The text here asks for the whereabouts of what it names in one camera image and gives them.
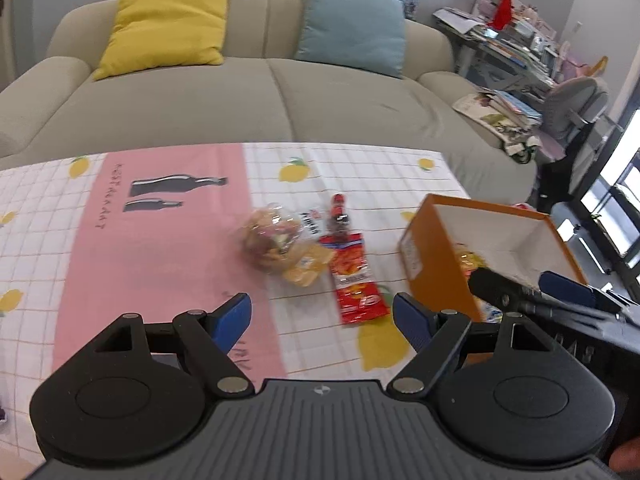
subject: yellow pillow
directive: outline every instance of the yellow pillow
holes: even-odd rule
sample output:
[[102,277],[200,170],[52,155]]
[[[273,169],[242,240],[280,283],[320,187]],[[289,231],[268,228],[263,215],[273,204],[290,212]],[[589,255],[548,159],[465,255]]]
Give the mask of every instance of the yellow pillow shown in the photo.
[[228,0],[120,0],[94,79],[158,66],[219,65]]

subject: screw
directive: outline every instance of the screw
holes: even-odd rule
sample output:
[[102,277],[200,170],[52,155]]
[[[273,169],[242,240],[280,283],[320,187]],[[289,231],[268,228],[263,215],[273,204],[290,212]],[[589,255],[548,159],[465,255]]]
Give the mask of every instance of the screw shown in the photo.
[[417,394],[424,390],[424,383],[413,377],[402,377],[394,381],[394,390],[401,394]]
[[223,377],[218,381],[218,388],[226,394],[239,394],[249,387],[244,377]]

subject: pink stripe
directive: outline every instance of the pink stripe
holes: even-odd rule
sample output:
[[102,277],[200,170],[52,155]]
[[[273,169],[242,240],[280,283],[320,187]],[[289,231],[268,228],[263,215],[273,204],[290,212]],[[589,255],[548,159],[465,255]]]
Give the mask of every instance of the pink stripe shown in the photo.
[[[132,181],[188,174],[227,177],[226,186],[130,197]],[[144,198],[182,202],[123,212]],[[174,146],[110,153],[98,175],[71,254],[58,315],[54,368],[124,312],[171,321],[192,308],[211,311],[237,292],[253,303],[242,337],[257,384],[284,377],[263,275],[239,254],[239,227],[251,211],[240,144]]]

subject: chair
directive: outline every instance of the chair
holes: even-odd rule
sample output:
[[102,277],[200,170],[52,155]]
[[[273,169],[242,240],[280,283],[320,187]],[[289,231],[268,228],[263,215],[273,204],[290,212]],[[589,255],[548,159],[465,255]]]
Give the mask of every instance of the chair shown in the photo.
[[571,79],[549,92],[538,133],[538,211],[549,213],[556,203],[571,200],[571,190],[595,158],[601,139],[590,136],[608,104],[609,89],[594,77]]

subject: sofa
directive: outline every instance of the sofa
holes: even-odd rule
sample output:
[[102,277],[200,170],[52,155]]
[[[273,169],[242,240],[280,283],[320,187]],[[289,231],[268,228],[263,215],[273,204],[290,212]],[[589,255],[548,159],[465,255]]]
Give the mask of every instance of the sofa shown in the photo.
[[406,21],[403,78],[294,60],[305,0],[229,0],[220,66],[93,81],[117,0],[66,15],[47,57],[0,94],[0,170],[72,156],[212,142],[343,142],[442,152],[472,198],[527,199],[534,163],[490,146],[450,104],[473,85],[452,49]]

